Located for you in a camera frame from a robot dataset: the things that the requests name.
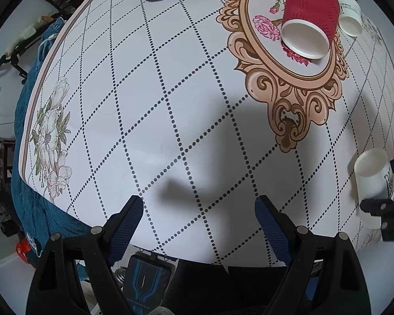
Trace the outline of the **floral diamond pattern tablecloth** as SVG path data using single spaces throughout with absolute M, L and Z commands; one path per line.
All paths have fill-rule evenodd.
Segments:
M 266 195 L 313 233 L 381 239 L 359 216 L 354 162 L 394 157 L 394 55 L 362 19 L 307 60 L 282 46 L 285 0 L 86 0 L 47 54 L 19 172 L 90 226 L 138 195 L 132 244 L 173 258 L 277 265 Z

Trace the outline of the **red paper cup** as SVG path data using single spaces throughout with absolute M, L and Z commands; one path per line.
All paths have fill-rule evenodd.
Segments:
M 321 59 L 330 49 L 338 19 L 338 0 L 285 0 L 282 42 L 304 58 Z

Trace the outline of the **black tripod stand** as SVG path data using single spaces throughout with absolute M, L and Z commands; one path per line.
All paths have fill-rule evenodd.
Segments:
M 1 55 L 0 69 L 3 65 L 10 64 L 18 71 L 19 76 L 22 78 L 22 84 L 25 84 L 28 79 L 28 72 L 19 66 L 20 56 L 32 47 L 47 30 L 48 26 L 61 15 L 60 12 L 57 12 L 49 16 L 40 16 L 32 26 L 28 26 Z

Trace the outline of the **white paper cup upright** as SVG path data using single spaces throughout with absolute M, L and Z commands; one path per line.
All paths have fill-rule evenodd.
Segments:
M 340 7 L 339 27 L 351 37 L 362 33 L 361 9 L 356 0 L 338 0 Z

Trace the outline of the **black blue bag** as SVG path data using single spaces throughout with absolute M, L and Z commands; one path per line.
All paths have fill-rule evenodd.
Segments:
M 164 298 L 171 268 L 150 256 L 132 255 L 124 277 L 122 293 L 134 314 L 149 314 Z

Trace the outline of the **white paper cup with print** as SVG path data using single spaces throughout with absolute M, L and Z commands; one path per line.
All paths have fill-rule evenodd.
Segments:
M 386 151 L 379 148 L 364 151 L 354 163 L 354 175 L 360 219 L 366 227 L 380 229 L 381 218 L 363 211 L 360 205 L 368 198 L 394 201 L 393 172 Z

